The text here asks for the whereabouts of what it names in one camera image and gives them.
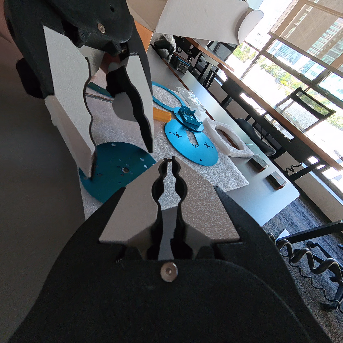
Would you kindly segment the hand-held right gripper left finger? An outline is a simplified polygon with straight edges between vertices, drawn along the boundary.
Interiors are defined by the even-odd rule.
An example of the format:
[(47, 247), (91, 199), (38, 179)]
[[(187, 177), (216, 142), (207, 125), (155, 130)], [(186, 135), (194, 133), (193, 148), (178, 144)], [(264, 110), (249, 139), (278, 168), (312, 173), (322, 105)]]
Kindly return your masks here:
[(144, 259), (157, 259), (163, 235), (158, 200), (167, 167), (168, 160), (160, 160), (126, 186), (100, 236), (101, 243), (136, 247)]

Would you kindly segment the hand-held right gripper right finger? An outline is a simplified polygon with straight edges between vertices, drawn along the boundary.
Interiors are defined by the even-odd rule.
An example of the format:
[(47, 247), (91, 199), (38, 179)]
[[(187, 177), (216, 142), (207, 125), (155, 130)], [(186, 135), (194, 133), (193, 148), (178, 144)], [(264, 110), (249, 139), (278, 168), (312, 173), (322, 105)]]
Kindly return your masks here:
[(181, 198), (171, 239), (175, 259), (191, 259), (203, 246), (238, 242), (240, 236), (214, 186), (177, 157), (172, 157), (175, 191)]

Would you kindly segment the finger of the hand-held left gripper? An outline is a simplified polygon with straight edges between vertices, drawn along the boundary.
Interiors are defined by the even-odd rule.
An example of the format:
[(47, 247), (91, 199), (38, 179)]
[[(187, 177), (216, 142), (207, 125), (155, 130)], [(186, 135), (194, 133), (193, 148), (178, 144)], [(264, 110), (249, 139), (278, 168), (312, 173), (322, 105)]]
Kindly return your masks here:
[(121, 62), (109, 64), (106, 90), (114, 97), (115, 114), (138, 122), (149, 153), (154, 149), (152, 81), (146, 53), (130, 55)]
[(90, 178), (95, 144), (90, 134), (92, 116), (84, 97), (89, 64), (68, 37), (43, 28), (54, 87), (54, 94), (45, 98), (45, 105), (76, 164)]

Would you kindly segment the teal perforated metal disc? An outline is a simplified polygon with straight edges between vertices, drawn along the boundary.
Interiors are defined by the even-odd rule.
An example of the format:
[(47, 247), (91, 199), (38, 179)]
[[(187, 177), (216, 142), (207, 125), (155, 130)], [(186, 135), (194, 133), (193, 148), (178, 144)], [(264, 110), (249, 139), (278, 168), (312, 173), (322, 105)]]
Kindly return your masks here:
[(93, 178), (87, 178), (81, 169), (79, 176), (88, 193), (105, 203), (118, 189), (125, 187), (155, 163), (154, 158), (138, 146), (107, 142), (97, 146)]

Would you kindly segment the wood-edged black office desk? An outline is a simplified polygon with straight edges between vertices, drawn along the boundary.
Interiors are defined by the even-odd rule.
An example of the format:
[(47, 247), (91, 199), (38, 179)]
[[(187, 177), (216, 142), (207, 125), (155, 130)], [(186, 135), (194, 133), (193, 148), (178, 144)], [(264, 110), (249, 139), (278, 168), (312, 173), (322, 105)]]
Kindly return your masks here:
[(223, 71), (230, 70), (231, 72), (234, 72), (235, 70), (230, 67), (224, 60), (222, 60), (216, 53), (214, 53), (212, 50), (210, 50), (206, 45), (203, 43), (204, 40), (195, 40), (193, 38), (185, 37), (194, 47), (199, 49), (202, 54), (205, 55), (205, 59), (212, 64), (213, 66), (220, 68)]
[[(228, 77), (222, 86), (228, 94), (222, 102), (222, 107), (226, 108), (232, 98), (248, 114), (246, 118), (247, 121), (252, 118), (255, 121), (255, 124), (258, 124), (267, 135), (272, 136), (272, 138), (278, 142), (281, 148), (271, 156), (272, 158), (278, 158), (283, 153), (288, 152), (299, 163), (305, 162), (310, 157), (315, 157), (317, 159), (317, 162), (314, 164), (289, 175), (289, 180), (295, 181), (305, 174), (317, 169), (320, 165), (324, 165), (324, 167), (319, 169), (319, 171), (326, 170), (329, 167), (333, 167), (337, 171), (342, 171), (341, 165), (316, 146), (315, 143), (303, 133), (303, 131), (296, 128), (291, 122), (284, 118), (276, 107), (260, 98), (254, 91), (244, 84), (242, 80), (233, 75), (233, 73), (223, 64), (219, 63), (218, 67), (222, 69)], [(246, 100), (241, 97), (242, 93), (252, 98), (265, 111), (265, 114), (260, 115), (252, 105), (248, 104)], [(293, 138), (289, 139), (275, 126), (273, 126), (272, 123), (267, 120), (266, 115), (270, 115), (272, 119), (288, 131)]]

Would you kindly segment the white foam sheet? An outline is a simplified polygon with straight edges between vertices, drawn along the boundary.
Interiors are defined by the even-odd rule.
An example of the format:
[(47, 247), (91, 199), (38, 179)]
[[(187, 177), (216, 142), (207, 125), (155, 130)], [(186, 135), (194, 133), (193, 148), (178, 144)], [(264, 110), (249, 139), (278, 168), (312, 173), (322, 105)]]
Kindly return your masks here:
[[(139, 125), (136, 122), (118, 118), (112, 108), (112, 102), (92, 97), (86, 97), (86, 100), (93, 115), (92, 135), (97, 145), (108, 142), (124, 142), (146, 151), (140, 135)], [(200, 166), (183, 157), (166, 138), (164, 126), (164, 122), (154, 120), (155, 149), (152, 154), (149, 154), (154, 160), (158, 161), (164, 157), (177, 156), (213, 185), (220, 186), (223, 191), (231, 191), (249, 185), (247, 179), (232, 160), (223, 154), (217, 145), (215, 147), (218, 151), (218, 162), (214, 166)], [(168, 171), (164, 184), (165, 192), (160, 197), (163, 210), (176, 206), (180, 199), (172, 188), (175, 185), (175, 178), (171, 171)]]

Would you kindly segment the blue round metal plate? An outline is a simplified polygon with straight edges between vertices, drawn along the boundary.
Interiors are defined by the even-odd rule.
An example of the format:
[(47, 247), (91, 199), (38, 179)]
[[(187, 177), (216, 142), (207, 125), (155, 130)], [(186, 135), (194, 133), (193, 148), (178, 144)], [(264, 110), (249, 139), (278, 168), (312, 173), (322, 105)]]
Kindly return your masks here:
[(201, 122), (199, 127), (193, 128), (189, 123), (184, 123), (183, 119), (180, 114), (178, 114), (180, 107), (175, 107), (173, 109), (174, 115), (176, 116), (176, 119), (178, 120), (179, 123), (181, 123), (183, 126), (186, 127), (186, 129), (193, 131), (193, 132), (202, 132), (204, 130), (204, 126)]

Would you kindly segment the black device with blue label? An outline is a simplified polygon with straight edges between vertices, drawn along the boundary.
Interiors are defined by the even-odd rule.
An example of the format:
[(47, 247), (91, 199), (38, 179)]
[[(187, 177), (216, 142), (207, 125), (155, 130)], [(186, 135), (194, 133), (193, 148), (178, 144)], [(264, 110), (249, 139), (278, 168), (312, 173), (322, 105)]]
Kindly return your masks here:
[(187, 60), (185, 60), (175, 52), (171, 55), (169, 64), (171, 64), (171, 66), (173, 66), (175, 70), (181, 72), (182, 74), (185, 74), (190, 67), (190, 63), (188, 63)]

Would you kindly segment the clear plastic wrapper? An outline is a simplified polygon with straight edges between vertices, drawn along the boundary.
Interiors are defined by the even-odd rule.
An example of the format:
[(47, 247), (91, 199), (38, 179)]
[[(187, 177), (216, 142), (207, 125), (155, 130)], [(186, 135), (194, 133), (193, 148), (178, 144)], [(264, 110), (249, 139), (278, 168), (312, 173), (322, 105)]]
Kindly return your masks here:
[(192, 91), (188, 91), (181, 87), (176, 87), (178, 93), (180, 94), (181, 99), (185, 102), (185, 104), (191, 109), (195, 110), (195, 115), (198, 121), (203, 121), (207, 118), (206, 109), (199, 101), (199, 99), (193, 94)]

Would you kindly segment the blue metal brackets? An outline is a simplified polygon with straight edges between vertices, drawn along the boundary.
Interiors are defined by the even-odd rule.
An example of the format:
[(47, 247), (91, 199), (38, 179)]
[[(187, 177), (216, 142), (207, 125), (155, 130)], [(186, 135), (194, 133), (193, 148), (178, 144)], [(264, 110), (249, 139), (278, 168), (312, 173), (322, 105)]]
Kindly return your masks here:
[(191, 110), (187, 106), (182, 105), (178, 110), (178, 114), (181, 116), (183, 123), (187, 123), (193, 129), (198, 129), (202, 125), (202, 121), (198, 121), (195, 116), (195, 110)]

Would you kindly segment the blue disc with rectangular slot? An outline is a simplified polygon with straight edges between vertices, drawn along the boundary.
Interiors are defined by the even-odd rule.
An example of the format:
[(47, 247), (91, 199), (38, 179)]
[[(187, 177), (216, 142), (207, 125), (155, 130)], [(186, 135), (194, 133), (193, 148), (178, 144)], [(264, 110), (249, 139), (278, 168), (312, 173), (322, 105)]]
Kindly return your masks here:
[(187, 128), (176, 119), (165, 124), (166, 136), (180, 154), (199, 165), (215, 165), (218, 153), (211, 140), (203, 132), (194, 132), (197, 144), (191, 143), (187, 131)]

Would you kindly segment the small black box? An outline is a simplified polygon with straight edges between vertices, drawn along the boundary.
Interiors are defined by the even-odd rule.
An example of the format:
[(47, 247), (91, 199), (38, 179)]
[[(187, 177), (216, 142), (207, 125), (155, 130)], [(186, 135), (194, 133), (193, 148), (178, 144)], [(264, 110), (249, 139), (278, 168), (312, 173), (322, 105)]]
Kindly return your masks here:
[(271, 183), (275, 190), (282, 189), (288, 182), (276, 171), (268, 175), (266, 179)]
[(264, 161), (259, 155), (253, 155), (248, 162), (253, 165), (258, 170), (258, 172), (262, 172), (269, 167), (269, 164)]

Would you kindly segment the black slat-back chair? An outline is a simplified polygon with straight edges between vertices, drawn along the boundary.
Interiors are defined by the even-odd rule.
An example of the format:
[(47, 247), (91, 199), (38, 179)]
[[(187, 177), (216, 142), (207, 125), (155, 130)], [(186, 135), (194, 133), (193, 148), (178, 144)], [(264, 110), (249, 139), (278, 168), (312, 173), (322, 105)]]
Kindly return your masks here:
[(306, 132), (336, 113), (308, 95), (301, 87), (276, 104), (276, 109), (302, 132)]

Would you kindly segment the large grid window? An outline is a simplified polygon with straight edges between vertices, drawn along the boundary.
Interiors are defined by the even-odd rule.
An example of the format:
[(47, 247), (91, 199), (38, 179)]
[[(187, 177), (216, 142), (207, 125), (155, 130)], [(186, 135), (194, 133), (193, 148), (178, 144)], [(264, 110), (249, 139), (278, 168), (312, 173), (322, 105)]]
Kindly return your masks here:
[(303, 132), (342, 166), (343, 2), (262, 1), (264, 17), (226, 62), (270, 105), (301, 87), (336, 113)]

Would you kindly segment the yellow-handled screwdriver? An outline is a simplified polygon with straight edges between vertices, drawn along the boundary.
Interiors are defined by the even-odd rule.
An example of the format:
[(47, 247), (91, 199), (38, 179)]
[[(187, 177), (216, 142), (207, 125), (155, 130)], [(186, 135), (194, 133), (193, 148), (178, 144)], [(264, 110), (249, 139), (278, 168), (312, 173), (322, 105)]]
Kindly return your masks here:
[[(105, 97), (101, 97), (101, 96), (97, 96), (91, 93), (86, 92), (85, 95), (87, 97), (91, 97), (91, 98), (95, 98), (101, 101), (105, 101), (105, 102), (109, 102), (112, 103), (113, 100), (109, 99), (109, 98), (105, 98)], [(170, 122), (170, 120), (172, 119), (172, 115), (170, 112), (153, 107), (153, 118), (155, 120), (159, 120), (162, 122)]]

